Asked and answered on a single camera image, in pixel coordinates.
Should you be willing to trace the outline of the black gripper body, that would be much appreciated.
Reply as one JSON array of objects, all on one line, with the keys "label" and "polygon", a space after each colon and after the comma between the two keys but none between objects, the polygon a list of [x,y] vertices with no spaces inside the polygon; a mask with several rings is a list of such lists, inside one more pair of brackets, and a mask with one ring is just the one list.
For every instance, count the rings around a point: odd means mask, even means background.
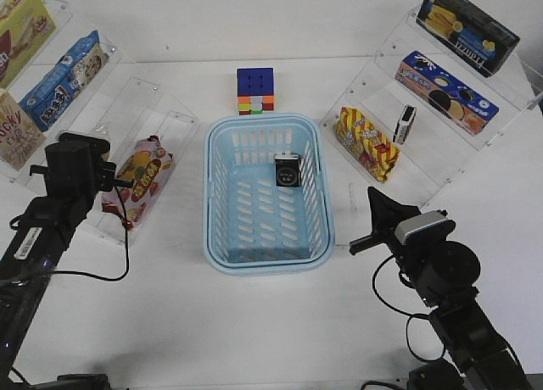
[{"label": "black gripper body", "polygon": [[46,164],[31,165],[29,174],[43,176],[47,195],[56,198],[94,198],[115,187],[132,187],[131,180],[115,177],[110,149],[110,142],[102,137],[63,131],[44,148]]},{"label": "black gripper body", "polygon": [[481,266],[472,249],[447,237],[403,246],[395,232],[385,242],[374,239],[370,233],[350,242],[350,253],[358,254],[384,244],[424,304],[463,304],[479,293],[474,283],[480,276]]}]

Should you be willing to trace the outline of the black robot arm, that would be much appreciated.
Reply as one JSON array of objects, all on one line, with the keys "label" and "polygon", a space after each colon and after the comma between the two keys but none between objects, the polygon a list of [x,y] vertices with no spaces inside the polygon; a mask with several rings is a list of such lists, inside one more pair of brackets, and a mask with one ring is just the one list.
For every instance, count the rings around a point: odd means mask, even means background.
[{"label": "black robot arm", "polygon": [[448,240],[456,227],[444,211],[421,213],[375,187],[367,190],[372,232],[350,243],[350,252],[384,244],[411,287],[432,312],[428,320],[458,370],[478,389],[528,389],[528,379],[507,341],[476,302],[476,254]]},{"label": "black robot arm", "polygon": [[15,234],[1,258],[3,389],[29,388],[9,374],[51,277],[97,195],[123,183],[115,177],[109,151],[109,141],[101,137],[64,131],[45,147],[45,163],[29,168],[30,175],[43,177],[46,193],[10,221]]}]

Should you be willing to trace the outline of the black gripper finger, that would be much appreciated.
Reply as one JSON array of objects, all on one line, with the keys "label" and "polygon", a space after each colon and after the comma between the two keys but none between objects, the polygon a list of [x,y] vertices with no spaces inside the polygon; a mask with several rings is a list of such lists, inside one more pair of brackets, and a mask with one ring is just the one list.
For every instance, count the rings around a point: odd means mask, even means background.
[{"label": "black gripper finger", "polygon": [[385,242],[400,222],[421,214],[417,206],[398,203],[376,187],[369,187],[367,195],[372,217],[371,236],[380,242]]}]

